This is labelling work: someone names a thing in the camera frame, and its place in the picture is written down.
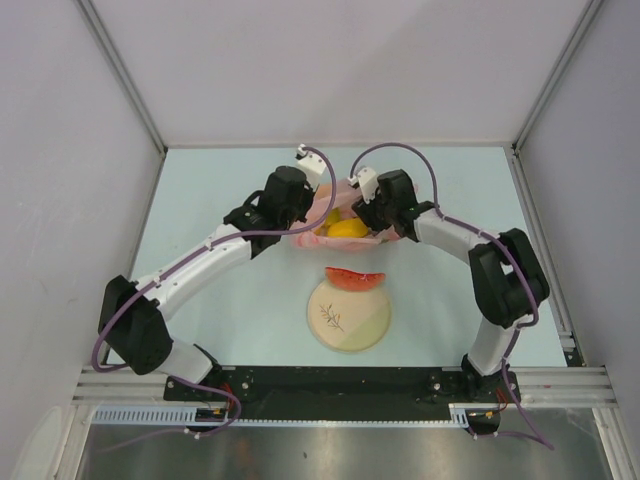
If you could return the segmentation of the red watermelon slice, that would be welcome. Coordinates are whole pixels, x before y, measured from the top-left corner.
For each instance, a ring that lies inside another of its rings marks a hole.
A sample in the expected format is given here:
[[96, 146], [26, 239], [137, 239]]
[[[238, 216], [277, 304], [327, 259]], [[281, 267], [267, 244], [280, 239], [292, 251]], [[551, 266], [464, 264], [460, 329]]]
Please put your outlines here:
[[338, 267], [326, 267], [325, 276], [332, 286], [349, 292], [370, 291], [386, 280], [382, 272], [363, 273]]

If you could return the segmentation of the round cream plate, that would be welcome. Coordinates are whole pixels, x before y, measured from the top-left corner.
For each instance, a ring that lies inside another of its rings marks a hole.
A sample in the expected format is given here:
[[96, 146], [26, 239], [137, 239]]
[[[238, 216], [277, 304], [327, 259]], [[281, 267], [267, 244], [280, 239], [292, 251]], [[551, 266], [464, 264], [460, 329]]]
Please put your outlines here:
[[389, 332], [391, 298], [384, 287], [352, 292], [324, 280], [310, 295], [307, 323], [326, 348], [361, 353], [375, 347]]

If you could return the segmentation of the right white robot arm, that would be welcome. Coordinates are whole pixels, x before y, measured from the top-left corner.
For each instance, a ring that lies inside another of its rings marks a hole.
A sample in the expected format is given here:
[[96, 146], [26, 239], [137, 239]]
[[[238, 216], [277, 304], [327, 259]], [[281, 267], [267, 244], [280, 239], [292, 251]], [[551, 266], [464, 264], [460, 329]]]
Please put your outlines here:
[[482, 314], [470, 351], [463, 357], [463, 393], [484, 401], [497, 389], [518, 331], [537, 324], [550, 286], [527, 234], [517, 228], [490, 233], [445, 215], [431, 201], [417, 200], [409, 175], [363, 168], [348, 179], [358, 191], [352, 210], [374, 233], [389, 228], [401, 238], [438, 248], [470, 268]]

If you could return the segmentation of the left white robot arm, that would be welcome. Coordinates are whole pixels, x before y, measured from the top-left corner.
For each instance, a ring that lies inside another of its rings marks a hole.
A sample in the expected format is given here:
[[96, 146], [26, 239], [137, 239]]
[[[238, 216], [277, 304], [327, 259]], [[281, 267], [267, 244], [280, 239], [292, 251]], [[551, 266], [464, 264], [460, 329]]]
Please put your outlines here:
[[191, 297], [219, 275], [278, 243], [310, 210], [320, 175], [280, 166], [263, 189], [233, 209], [199, 245], [137, 281], [118, 275], [106, 287], [99, 338], [138, 375], [165, 371], [186, 379], [197, 398], [214, 397], [221, 376], [201, 347], [173, 339], [167, 323]]

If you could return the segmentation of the yellow fake fruit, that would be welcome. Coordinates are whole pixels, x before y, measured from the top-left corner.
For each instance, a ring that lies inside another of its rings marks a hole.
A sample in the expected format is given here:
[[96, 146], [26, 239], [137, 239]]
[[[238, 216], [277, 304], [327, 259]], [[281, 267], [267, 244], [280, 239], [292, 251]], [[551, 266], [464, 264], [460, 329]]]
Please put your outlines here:
[[339, 208], [334, 208], [326, 217], [324, 225], [330, 227], [342, 219]]

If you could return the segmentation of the yellow fake mango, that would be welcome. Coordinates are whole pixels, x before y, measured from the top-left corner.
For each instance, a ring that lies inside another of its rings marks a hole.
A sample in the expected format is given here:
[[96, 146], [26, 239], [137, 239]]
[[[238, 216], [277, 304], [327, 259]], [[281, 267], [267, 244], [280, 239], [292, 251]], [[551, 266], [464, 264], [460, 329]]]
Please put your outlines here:
[[330, 238], [364, 238], [369, 229], [360, 219], [350, 218], [332, 224], [326, 234]]

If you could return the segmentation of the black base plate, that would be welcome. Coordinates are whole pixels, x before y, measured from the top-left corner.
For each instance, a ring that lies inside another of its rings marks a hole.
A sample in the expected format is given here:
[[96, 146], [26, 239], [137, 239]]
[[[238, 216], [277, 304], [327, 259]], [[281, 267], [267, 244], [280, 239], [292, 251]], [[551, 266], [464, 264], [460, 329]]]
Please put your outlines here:
[[240, 401], [242, 420], [424, 422], [450, 407], [497, 410], [520, 397], [514, 373], [477, 377], [444, 367], [225, 366], [203, 381]]

